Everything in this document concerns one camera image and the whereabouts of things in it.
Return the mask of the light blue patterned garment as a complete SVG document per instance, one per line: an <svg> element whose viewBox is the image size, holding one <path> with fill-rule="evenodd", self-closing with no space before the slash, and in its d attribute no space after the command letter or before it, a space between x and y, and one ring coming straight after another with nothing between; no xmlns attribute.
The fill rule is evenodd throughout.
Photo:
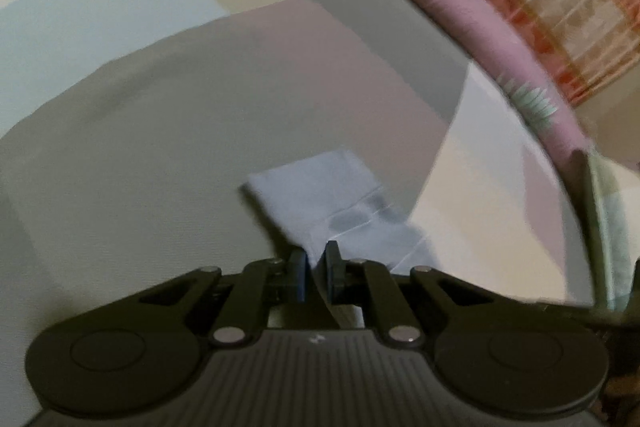
<svg viewBox="0 0 640 427"><path fill-rule="evenodd" d="M439 266L426 233L388 202L383 185L350 150L253 173L246 191L270 225L305 251L321 302L344 329L361 327L363 316L352 305L329 302L327 243L335 241L345 260L377 261L394 275L407 275L417 265Z"/></svg>

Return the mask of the pastel checked pillow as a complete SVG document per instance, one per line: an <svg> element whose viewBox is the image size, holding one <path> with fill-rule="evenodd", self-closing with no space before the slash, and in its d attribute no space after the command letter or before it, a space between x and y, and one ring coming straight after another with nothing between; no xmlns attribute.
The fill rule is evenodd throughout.
<svg viewBox="0 0 640 427"><path fill-rule="evenodd" d="M639 173L593 148L586 157L584 205L594 298L623 311L639 260Z"/></svg>

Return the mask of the pastel colour-block bed sheet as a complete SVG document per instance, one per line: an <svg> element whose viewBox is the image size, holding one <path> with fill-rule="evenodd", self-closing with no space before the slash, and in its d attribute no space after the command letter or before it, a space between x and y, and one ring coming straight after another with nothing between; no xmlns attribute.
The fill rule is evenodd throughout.
<svg viewBox="0 0 640 427"><path fill-rule="evenodd" d="M1 421L41 329L274 248L248 178L330 150L425 263L593 300L572 195L483 69L409 0L1 0Z"/></svg>

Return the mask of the purple floral quilt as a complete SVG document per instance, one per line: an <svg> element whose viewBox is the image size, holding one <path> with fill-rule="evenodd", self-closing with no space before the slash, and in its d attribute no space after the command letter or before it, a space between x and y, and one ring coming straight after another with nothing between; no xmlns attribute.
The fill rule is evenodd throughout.
<svg viewBox="0 0 640 427"><path fill-rule="evenodd" d="M570 106L516 30L487 0L410 0L462 46L540 141L567 191L584 183L590 143Z"/></svg>

